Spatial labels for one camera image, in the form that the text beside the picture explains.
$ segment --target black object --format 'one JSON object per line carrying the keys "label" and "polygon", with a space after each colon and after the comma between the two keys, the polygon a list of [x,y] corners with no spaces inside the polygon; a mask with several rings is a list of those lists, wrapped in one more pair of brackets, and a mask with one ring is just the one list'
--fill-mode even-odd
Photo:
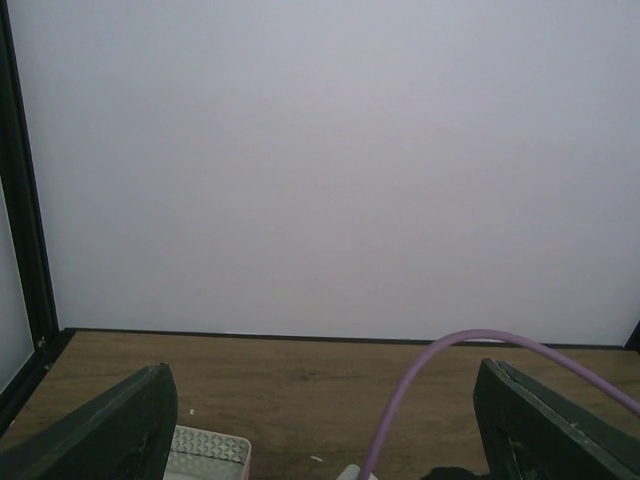
{"label": "black object", "polygon": [[460,467],[438,467],[431,470],[421,480],[491,480],[491,476],[489,474],[476,475]]}
{"label": "black object", "polygon": [[0,177],[34,349],[58,334],[9,12],[0,0]]}
{"label": "black object", "polygon": [[74,333],[66,328],[46,349],[34,352],[0,393],[0,436],[9,428],[20,409],[38,388]]}
{"label": "black object", "polygon": [[492,480],[639,480],[640,441],[505,362],[485,359],[474,407]]}
{"label": "black object", "polygon": [[624,348],[627,350],[635,350],[636,352],[640,353],[640,322],[638,322],[638,325],[636,325],[635,330],[631,334],[631,337],[629,337],[629,340],[625,344]]}
{"label": "black object", "polygon": [[145,367],[0,454],[0,478],[161,480],[177,415],[169,366]]}

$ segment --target wood grain surface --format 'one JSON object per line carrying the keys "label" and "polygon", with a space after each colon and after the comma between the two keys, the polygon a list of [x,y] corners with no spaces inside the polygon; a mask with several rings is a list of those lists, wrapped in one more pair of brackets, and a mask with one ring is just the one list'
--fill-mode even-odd
{"label": "wood grain surface", "polygon": [[[0,439],[0,449],[28,438],[142,366],[164,362],[171,365],[178,388],[178,423],[249,439],[252,479],[331,480],[346,465],[362,463],[389,395],[422,348],[78,332]],[[640,397],[638,354],[564,353]],[[453,347],[428,364],[410,388],[376,470],[381,480],[417,480],[442,465],[486,469],[471,400],[480,360],[486,357],[510,362],[640,436],[638,418],[536,354]]]}

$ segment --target lavender wire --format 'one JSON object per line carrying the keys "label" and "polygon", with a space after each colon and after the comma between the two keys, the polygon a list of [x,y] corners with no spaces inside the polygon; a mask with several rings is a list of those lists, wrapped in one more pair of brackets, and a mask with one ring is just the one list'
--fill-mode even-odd
{"label": "lavender wire", "polygon": [[561,353],[556,352],[549,347],[545,347],[544,345],[534,342],[533,340],[529,340],[528,338],[521,337],[520,335],[501,332],[499,330],[462,330],[460,332],[455,332],[447,335],[446,337],[442,337],[441,339],[433,342],[431,345],[425,348],[425,350],[408,368],[407,372],[404,374],[404,377],[402,377],[402,380],[396,387],[393,395],[391,395],[391,398],[389,399],[389,402],[384,409],[382,417],[380,418],[380,423],[378,423],[376,433],[371,440],[369,451],[367,452],[367,458],[365,459],[362,470],[360,470],[360,474],[358,475],[358,480],[369,480],[369,475],[371,475],[373,473],[373,470],[376,468],[378,457],[380,456],[380,450],[382,450],[382,445],[384,444],[385,437],[387,436],[387,432],[389,431],[389,427],[391,426],[391,421],[393,420],[396,410],[398,409],[398,406],[402,401],[402,397],[407,391],[407,388],[409,388],[409,385],[413,381],[414,377],[429,360],[435,357],[442,350],[450,347],[454,343],[464,342],[466,340],[499,340],[501,342],[513,343],[515,345],[519,345],[521,347],[539,353],[543,357],[547,357],[548,359],[553,360],[554,362],[567,368],[568,370],[571,370],[579,377],[582,377],[590,384],[602,390],[627,410],[640,417],[639,402],[631,398],[626,393],[621,392],[616,387],[611,385],[602,377],[599,377],[598,375],[593,373],[588,368],[583,367],[579,363],[565,357]]}

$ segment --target white plastic basket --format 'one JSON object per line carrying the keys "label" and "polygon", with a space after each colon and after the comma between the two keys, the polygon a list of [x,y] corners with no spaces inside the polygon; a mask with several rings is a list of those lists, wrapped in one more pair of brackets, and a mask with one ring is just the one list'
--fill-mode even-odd
{"label": "white plastic basket", "polygon": [[165,480],[248,480],[251,443],[245,438],[176,426]]}

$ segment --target white wall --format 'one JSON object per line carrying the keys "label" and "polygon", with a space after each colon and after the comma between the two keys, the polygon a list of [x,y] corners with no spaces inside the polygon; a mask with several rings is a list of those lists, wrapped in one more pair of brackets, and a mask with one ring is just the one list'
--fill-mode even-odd
{"label": "white wall", "polygon": [[33,353],[9,218],[0,185],[0,392]]}
{"label": "white wall", "polygon": [[9,4],[62,326],[636,324],[639,2]]}

